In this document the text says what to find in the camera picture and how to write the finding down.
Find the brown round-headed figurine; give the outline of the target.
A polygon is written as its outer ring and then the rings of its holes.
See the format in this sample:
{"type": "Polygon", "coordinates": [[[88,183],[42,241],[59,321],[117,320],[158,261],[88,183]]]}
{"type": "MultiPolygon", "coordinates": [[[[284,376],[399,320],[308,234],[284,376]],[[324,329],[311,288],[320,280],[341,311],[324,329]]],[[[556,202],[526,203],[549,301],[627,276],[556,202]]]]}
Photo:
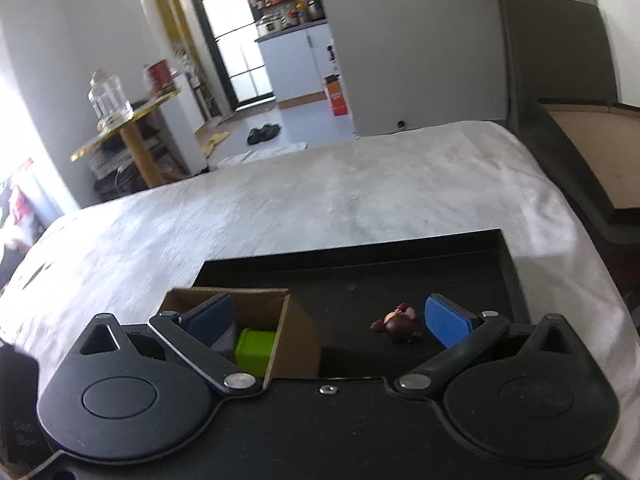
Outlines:
{"type": "Polygon", "coordinates": [[[413,307],[400,304],[384,318],[379,318],[370,325],[370,331],[385,334],[391,340],[409,341],[422,333],[422,321],[413,307]]]}

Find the brown cardboard box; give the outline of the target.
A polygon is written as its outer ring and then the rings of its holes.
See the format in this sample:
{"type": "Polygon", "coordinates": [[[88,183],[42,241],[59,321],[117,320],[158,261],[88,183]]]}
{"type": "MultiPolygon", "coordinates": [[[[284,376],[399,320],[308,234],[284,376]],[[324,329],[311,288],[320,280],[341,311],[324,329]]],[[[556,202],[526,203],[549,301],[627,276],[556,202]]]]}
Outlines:
{"type": "Polygon", "coordinates": [[[276,333],[265,382],[273,378],[314,378],[318,375],[321,340],[311,316],[286,289],[174,288],[159,311],[184,313],[216,292],[228,292],[235,305],[238,339],[244,328],[276,333]]]}

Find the grey toy bin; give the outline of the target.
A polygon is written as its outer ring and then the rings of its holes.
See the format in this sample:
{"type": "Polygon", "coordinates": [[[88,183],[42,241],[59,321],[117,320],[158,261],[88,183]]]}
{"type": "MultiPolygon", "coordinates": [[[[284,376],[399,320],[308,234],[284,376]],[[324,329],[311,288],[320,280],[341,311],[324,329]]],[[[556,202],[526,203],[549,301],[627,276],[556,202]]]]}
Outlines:
{"type": "Polygon", "coordinates": [[[234,350],[236,341],[238,340],[238,330],[232,324],[211,346],[213,352],[216,352],[224,359],[230,362],[235,361],[234,350]]]}

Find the green toy bin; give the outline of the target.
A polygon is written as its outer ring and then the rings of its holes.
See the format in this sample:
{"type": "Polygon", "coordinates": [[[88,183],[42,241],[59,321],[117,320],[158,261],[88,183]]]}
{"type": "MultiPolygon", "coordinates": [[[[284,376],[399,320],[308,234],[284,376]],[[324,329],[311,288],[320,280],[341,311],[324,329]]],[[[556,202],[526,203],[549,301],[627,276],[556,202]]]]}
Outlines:
{"type": "Polygon", "coordinates": [[[244,328],[234,348],[235,363],[245,373],[265,377],[276,333],[244,328]]]}

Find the black tray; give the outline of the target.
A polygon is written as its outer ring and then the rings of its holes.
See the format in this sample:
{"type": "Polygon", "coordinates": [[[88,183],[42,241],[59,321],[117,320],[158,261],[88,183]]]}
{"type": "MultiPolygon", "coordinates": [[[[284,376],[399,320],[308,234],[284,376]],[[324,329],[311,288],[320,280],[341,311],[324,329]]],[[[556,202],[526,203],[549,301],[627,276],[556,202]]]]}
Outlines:
{"type": "Polygon", "coordinates": [[[370,330],[398,304],[422,311],[433,294],[475,314],[491,310],[513,322],[530,320],[499,230],[209,260],[194,284],[288,289],[318,328],[321,378],[395,378],[442,351],[430,334],[401,344],[370,330]]]}

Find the gold round side table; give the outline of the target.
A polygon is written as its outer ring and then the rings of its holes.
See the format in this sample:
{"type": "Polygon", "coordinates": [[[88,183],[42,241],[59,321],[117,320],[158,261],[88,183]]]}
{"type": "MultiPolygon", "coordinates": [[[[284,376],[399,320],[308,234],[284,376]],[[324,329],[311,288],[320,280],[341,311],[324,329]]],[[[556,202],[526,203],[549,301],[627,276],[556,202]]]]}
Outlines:
{"type": "Polygon", "coordinates": [[[76,162],[76,160],[99,148],[113,136],[120,136],[146,186],[148,188],[157,188],[165,185],[166,179],[156,166],[150,150],[145,146],[137,122],[154,112],[161,105],[175,99],[179,94],[179,90],[174,90],[149,100],[142,107],[135,110],[129,119],[121,120],[74,151],[70,155],[70,161],[76,162]]]}

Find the black slippers pair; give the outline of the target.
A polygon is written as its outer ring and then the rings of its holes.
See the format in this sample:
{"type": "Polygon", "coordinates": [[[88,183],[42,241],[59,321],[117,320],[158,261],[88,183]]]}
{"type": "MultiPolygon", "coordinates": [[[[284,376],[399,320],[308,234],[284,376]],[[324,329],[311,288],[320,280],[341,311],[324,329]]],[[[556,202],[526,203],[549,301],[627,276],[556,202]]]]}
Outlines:
{"type": "Polygon", "coordinates": [[[267,142],[279,135],[281,126],[278,124],[265,124],[262,128],[251,128],[246,142],[249,146],[267,142]]]}

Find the clear glass jar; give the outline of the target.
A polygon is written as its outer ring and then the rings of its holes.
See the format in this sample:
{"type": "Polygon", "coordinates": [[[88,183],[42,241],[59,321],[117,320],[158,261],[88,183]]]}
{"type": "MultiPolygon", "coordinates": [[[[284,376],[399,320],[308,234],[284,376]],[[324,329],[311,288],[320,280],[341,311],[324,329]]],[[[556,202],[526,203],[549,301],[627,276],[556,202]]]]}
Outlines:
{"type": "Polygon", "coordinates": [[[100,68],[92,74],[90,86],[88,100],[96,112],[96,128],[99,132],[110,130],[134,117],[134,110],[116,75],[100,68]]]}

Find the red tin can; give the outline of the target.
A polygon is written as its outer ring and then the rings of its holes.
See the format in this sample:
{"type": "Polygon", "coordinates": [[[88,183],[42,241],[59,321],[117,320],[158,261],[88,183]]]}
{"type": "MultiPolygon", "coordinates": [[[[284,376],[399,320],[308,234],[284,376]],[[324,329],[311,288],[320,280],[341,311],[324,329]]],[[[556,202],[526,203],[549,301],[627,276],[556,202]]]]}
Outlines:
{"type": "Polygon", "coordinates": [[[146,68],[151,89],[154,96],[163,96],[173,92],[176,88],[174,77],[171,75],[169,64],[166,60],[160,60],[146,68]]]}

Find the dark framed board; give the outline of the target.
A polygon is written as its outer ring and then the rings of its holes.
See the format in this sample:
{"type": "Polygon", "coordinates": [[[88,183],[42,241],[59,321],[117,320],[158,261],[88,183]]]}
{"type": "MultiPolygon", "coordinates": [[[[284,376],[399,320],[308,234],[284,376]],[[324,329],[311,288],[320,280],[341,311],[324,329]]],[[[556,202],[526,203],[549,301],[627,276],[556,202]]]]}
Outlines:
{"type": "Polygon", "coordinates": [[[513,132],[587,226],[639,241],[639,110],[620,102],[600,11],[576,0],[501,0],[513,132]]]}

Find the orange cardboard box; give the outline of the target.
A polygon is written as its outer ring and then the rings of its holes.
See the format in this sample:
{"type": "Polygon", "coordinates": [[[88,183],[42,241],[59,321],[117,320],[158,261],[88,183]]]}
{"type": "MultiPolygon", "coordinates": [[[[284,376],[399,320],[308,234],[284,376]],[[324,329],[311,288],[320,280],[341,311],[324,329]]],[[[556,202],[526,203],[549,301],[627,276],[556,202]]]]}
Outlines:
{"type": "Polygon", "coordinates": [[[335,117],[347,116],[348,105],[341,86],[340,76],[332,74],[324,77],[324,92],[335,117]]]}

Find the white kitchen cabinet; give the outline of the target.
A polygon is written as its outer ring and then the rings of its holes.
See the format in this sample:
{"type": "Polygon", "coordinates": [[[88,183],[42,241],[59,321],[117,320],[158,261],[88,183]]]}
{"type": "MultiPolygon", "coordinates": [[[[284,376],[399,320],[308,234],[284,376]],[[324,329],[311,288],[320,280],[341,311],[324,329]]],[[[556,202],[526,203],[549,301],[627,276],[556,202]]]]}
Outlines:
{"type": "Polygon", "coordinates": [[[324,78],[334,73],[327,21],[299,25],[256,40],[278,107],[326,99],[324,78]]]}

